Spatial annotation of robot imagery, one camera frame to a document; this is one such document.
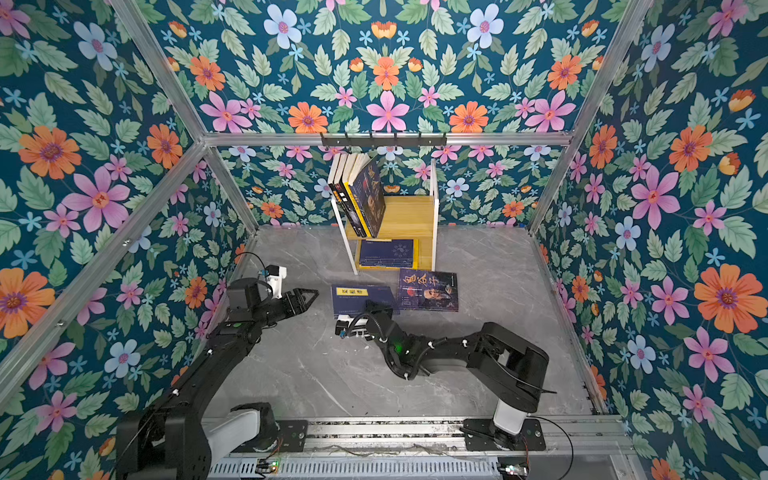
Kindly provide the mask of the black book standing on shelf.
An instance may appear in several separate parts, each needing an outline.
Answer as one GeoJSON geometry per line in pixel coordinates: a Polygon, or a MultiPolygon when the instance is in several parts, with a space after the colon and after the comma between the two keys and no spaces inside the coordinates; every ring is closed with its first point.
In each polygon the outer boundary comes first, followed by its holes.
{"type": "Polygon", "coordinates": [[[339,179],[341,178],[341,175],[343,172],[346,156],[347,156],[346,153],[337,153],[333,157],[333,161],[332,161],[330,172],[329,172],[329,177],[327,180],[327,183],[331,189],[333,197],[335,198],[338,204],[341,204],[342,202],[338,184],[339,184],[339,179]]]}

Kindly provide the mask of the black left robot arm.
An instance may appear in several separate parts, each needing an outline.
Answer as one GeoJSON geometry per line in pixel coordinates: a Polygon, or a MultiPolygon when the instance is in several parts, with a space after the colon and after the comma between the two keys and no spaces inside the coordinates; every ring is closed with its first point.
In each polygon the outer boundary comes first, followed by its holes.
{"type": "Polygon", "coordinates": [[[117,426],[117,479],[205,479],[214,449],[202,425],[204,413],[230,372],[260,341],[267,327],[309,310],[319,291],[294,288],[262,298],[257,278],[233,281],[225,318],[208,337],[204,352],[175,384],[142,411],[117,426]]]}

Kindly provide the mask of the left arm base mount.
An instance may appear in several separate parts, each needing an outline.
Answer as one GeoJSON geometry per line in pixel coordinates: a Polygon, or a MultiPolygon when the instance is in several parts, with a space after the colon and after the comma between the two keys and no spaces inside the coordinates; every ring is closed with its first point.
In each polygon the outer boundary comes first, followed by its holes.
{"type": "Polygon", "coordinates": [[[307,420],[268,422],[259,433],[235,449],[236,453],[277,454],[302,452],[307,439],[307,420]]]}

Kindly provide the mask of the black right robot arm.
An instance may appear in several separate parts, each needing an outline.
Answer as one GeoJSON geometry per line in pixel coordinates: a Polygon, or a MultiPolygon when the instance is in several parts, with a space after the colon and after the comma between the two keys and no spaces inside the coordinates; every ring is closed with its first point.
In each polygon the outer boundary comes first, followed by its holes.
{"type": "Polygon", "coordinates": [[[365,310],[337,334],[361,336],[373,342],[396,377],[413,381],[447,371],[466,370],[497,397],[490,431],[495,437],[518,437],[524,423],[538,410],[549,355],[540,347],[493,322],[459,337],[430,338],[406,332],[393,318],[394,310],[368,301],[365,310]]]}

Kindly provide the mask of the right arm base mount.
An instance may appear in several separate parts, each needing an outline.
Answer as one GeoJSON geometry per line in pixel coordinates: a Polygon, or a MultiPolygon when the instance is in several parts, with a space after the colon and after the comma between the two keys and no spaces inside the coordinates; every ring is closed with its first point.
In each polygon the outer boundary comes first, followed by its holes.
{"type": "Polygon", "coordinates": [[[539,452],[546,449],[541,423],[526,418],[518,434],[496,427],[491,419],[465,419],[459,427],[468,451],[539,452]]]}

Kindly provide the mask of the black wall hook rail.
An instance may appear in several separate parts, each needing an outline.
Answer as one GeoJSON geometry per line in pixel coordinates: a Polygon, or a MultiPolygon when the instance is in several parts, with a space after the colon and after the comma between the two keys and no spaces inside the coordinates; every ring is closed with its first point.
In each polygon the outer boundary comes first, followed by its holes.
{"type": "Polygon", "coordinates": [[[443,147],[448,144],[446,134],[392,133],[392,134],[321,134],[321,144],[325,147],[359,147],[373,149],[378,147],[443,147]]]}

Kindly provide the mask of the purple portrait book top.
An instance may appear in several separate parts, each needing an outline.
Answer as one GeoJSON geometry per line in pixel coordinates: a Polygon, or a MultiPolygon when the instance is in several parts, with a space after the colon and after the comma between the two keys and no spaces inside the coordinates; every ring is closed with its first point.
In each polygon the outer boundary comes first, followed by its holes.
{"type": "Polygon", "coordinates": [[[355,181],[354,187],[358,199],[362,201],[363,214],[372,234],[371,238],[377,238],[383,222],[386,204],[379,168],[370,157],[363,166],[363,173],[355,181]]]}

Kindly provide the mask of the black wolf cover book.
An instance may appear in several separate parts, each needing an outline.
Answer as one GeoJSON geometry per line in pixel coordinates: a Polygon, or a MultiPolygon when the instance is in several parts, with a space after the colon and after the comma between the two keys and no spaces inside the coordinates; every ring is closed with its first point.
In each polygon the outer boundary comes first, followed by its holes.
{"type": "Polygon", "coordinates": [[[347,187],[345,186],[344,180],[343,180],[343,178],[344,178],[344,171],[345,171],[345,167],[346,167],[346,163],[347,163],[348,158],[349,158],[349,155],[347,154],[346,160],[345,160],[345,164],[344,164],[344,168],[343,168],[343,172],[342,172],[341,178],[339,179],[339,184],[338,184],[338,187],[339,187],[339,190],[340,190],[340,194],[341,194],[341,200],[342,200],[341,205],[342,205],[342,207],[343,207],[343,209],[344,209],[344,211],[345,211],[345,213],[346,213],[346,215],[348,217],[350,225],[351,225],[353,231],[355,232],[355,234],[358,237],[364,237],[365,236],[364,229],[363,229],[362,224],[360,222],[360,219],[359,219],[359,216],[357,214],[357,211],[356,211],[356,209],[355,209],[355,207],[353,205],[352,198],[351,198],[351,196],[349,194],[349,191],[348,191],[347,187]]]}

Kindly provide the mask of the aluminium front rail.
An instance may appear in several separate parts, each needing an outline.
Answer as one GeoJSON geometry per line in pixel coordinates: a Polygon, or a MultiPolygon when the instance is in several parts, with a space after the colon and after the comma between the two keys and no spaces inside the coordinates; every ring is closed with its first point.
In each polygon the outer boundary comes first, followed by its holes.
{"type": "Polygon", "coordinates": [[[615,455],[633,454],[633,441],[616,415],[534,416],[541,423],[546,449],[539,452],[468,451],[459,427],[480,417],[320,417],[308,419],[305,455],[615,455]]]}

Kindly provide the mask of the yellow cartoon book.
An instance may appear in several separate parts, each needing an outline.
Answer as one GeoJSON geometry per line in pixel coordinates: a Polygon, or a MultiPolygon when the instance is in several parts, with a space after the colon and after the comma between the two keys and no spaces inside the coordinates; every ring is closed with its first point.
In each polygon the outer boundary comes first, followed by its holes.
{"type": "Polygon", "coordinates": [[[360,222],[365,232],[365,236],[360,238],[371,238],[372,234],[370,232],[367,221],[365,220],[365,216],[363,214],[362,201],[358,199],[358,195],[354,187],[355,181],[363,173],[363,166],[367,163],[367,161],[369,160],[369,157],[363,153],[348,153],[348,155],[349,155],[349,158],[346,163],[344,178],[343,178],[344,184],[349,191],[349,194],[352,198],[353,205],[357,211],[360,222]]]}

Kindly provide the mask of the wooden white frame shelf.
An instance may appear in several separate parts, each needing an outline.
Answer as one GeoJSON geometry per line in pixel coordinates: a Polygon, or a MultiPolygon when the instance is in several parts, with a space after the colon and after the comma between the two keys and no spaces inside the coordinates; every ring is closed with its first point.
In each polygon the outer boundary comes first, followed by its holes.
{"type": "Polygon", "coordinates": [[[415,196],[388,196],[384,189],[386,210],[377,238],[360,238],[353,231],[341,204],[338,204],[331,192],[331,205],[342,235],[344,247],[352,268],[359,272],[358,249],[365,239],[392,240],[413,239],[416,241],[418,265],[422,269],[433,270],[436,264],[437,228],[439,220],[438,179],[435,163],[426,167],[429,193],[415,196]]]}

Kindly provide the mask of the navy book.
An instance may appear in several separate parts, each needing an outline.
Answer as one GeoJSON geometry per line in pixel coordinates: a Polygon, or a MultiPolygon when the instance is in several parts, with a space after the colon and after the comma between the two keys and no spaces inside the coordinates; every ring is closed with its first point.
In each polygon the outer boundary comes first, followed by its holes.
{"type": "Polygon", "coordinates": [[[416,241],[413,239],[365,239],[358,249],[362,268],[415,269],[418,265],[416,241]]]}
{"type": "Polygon", "coordinates": [[[333,284],[331,287],[333,312],[336,317],[354,317],[362,312],[368,301],[384,304],[398,312],[392,290],[381,284],[333,284]]]}

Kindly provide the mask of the purple book underneath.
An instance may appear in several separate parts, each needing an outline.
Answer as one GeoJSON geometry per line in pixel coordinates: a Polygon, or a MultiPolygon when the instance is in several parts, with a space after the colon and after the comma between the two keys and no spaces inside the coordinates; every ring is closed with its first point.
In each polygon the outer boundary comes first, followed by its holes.
{"type": "Polygon", "coordinates": [[[458,312],[458,276],[451,272],[401,269],[397,303],[404,310],[458,312]]]}

